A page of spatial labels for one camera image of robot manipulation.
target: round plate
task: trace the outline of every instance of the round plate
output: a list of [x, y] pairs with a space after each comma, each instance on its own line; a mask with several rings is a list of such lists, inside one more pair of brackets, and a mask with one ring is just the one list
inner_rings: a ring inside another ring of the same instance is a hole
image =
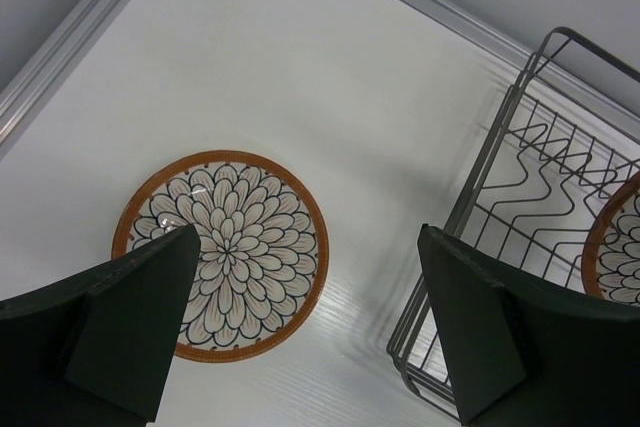
[[246, 152], [180, 159], [135, 193], [112, 256], [186, 223], [198, 230], [201, 251], [176, 355], [242, 360], [302, 325], [322, 291], [329, 245], [318, 205], [293, 174]]
[[587, 236], [582, 284], [587, 294], [640, 306], [640, 172], [609, 199]]

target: black wire rack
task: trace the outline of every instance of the black wire rack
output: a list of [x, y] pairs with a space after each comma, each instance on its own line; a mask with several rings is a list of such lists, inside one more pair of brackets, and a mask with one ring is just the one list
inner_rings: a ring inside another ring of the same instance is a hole
[[[554, 29], [506, 88], [444, 230], [517, 268], [584, 292], [586, 238], [607, 200], [640, 170], [634, 137], [640, 124], [609, 122], [548, 80], [553, 76], [546, 77], [545, 69], [570, 47], [577, 49], [575, 58], [589, 53], [640, 85], [633, 68], [571, 29]], [[422, 278], [387, 352], [411, 392], [457, 418]]]

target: metal dish rack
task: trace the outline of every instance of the metal dish rack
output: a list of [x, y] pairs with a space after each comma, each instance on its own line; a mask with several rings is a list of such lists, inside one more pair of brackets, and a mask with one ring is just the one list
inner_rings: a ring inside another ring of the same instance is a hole
[[[608, 198], [640, 170], [640, 143], [632, 135], [640, 131], [613, 125], [547, 80], [545, 70], [570, 46], [640, 85], [633, 68], [571, 29], [554, 29], [506, 89], [444, 230], [517, 268], [584, 292], [586, 237]], [[387, 352], [411, 392], [457, 418], [422, 278]]]

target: plate in dish rack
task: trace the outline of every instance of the plate in dish rack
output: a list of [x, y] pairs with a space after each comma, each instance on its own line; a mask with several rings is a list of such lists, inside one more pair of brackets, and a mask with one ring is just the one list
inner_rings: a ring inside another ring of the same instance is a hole
[[587, 294], [640, 306], [640, 172], [609, 199], [582, 253]]
[[232, 362], [293, 334], [327, 275], [327, 231], [315, 200], [280, 165], [236, 151], [180, 159], [147, 180], [113, 240], [119, 257], [194, 224], [200, 261], [176, 355]]

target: flower pattern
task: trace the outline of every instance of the flower pattern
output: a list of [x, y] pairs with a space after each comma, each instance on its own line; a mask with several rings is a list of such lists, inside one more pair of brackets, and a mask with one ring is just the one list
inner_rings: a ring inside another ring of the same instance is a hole
[[596, 272], [605, 299], [640, 306], [640, 196], [612, 219], [598, 251]]
[[243, 163], [194, 167], [153, 192], [127, 249], [186, 223], [201, 251], [179, 343], [242, 348], [291, 321], [311, 290], [318, 246], [309, 210], [290, 186]]

